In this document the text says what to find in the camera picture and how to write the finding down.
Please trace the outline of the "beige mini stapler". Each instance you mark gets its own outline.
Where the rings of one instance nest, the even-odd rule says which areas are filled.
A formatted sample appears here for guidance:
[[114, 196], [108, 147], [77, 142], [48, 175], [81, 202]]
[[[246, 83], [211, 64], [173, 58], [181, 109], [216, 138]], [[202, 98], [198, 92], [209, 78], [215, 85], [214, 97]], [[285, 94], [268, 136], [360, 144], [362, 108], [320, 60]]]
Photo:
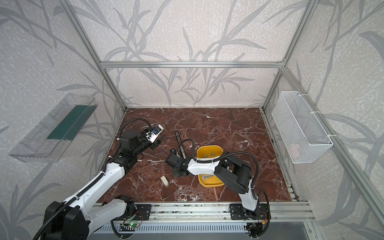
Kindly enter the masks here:
[[162, 180], [164, 186], [166, 186], [166, 187], [169, 186], [169, 181], [167, 180], [167, 178], [165, 176], [161, 176], [161, 180]]

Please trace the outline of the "black metal stapler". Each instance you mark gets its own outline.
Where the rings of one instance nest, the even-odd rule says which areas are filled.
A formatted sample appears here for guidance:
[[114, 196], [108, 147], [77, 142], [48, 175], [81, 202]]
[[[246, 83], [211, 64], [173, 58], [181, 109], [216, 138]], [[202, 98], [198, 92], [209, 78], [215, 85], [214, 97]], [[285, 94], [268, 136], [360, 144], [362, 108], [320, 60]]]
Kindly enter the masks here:
[[178, 131], [175, 132], [175, 135], [176, 135], [176, 138], [177, 138], [177, 141], [178, 141], [178, 144], [181, 143], [181, 138], [180, 138], [180, 134]]

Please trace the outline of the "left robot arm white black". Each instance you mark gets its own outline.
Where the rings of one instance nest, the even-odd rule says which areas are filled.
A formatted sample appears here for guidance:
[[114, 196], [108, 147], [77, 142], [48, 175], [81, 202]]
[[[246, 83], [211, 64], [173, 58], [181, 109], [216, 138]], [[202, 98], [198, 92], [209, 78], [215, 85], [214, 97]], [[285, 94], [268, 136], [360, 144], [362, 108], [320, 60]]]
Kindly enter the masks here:
[[119, 197], [98, 210], [92, 207], [135, 166], [140, 154], [160, 145], [162, 138], [159, 135], [163, 131], [162, 125], [152, 126], [146, 119], [135, 118], [124, 123], [117, 138], [118, 148], [100, 173], [63, 202], [51, 203], [34, 239], [85, 240], [106, 222], [134, 209], [134, 201], [127, 196]]

